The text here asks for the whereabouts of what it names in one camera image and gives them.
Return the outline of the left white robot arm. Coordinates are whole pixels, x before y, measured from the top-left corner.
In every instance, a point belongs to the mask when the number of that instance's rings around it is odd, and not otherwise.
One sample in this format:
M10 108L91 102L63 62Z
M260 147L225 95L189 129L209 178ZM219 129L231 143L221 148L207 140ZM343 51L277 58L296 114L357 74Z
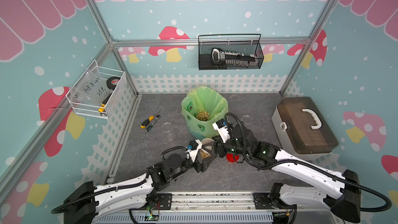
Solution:
M206 171L211 159L215 158L214 150L212 142L203 144L200 140L169 148L143 175L108 185L95 186L91 181L83 183L51 213L63 214L66 224L91 224L121 210L157 207L158 192L190 169L198 173Z

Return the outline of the beige lid jar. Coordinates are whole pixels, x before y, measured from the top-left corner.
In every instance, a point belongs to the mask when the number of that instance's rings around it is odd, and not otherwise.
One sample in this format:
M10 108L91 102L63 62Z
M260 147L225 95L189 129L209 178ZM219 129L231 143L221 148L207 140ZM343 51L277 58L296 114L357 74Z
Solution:
M202 148L199 151L199 157L201 159L215 159L214 140L205 138L202 140Z

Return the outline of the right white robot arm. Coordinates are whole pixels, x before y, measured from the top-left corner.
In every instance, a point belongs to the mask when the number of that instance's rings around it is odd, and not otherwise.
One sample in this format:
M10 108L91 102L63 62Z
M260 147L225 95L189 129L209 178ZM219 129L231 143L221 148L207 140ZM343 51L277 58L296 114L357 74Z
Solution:
M226 113L212 127L220 136L215 142L219 157L223 158L227 154L238 156L259 171L274 170L316 187L321 191L320 203L345 221L359 223L362 212L384 212L392 207L387 196L360 185L357 173L327 170L299 159L278 146L258 141L253 132L232 113ZM364 191L384 200L384 205L361 207L361 194Z

